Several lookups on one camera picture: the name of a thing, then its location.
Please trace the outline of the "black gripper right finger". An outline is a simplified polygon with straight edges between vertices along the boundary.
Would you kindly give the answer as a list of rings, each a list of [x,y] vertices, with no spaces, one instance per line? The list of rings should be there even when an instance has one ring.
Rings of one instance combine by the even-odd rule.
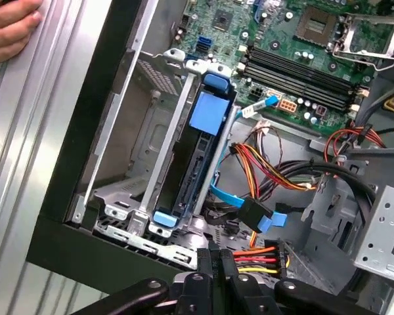
[[[373,314],[345,297],[297,279],[284,278],[271,289],[255,276],[240,273],[228,249],[218,250],[218,284],[225,314]]]

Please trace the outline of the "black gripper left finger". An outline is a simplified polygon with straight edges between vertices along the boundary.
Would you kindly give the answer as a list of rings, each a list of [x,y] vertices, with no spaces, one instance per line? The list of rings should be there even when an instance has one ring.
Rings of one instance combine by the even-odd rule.
[[[108,295],[76,314],[211,314],[213,269],[209,249],[197,250],[197,270],[176,275],[169,284],[157,278],[141,280]]]

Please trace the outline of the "person's right hand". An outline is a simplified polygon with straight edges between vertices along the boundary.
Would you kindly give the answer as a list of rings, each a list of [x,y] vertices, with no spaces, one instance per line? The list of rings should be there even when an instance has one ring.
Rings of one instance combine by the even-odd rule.
[[[0,1],[0,63],[18,55],[42,20],[42,0]]]

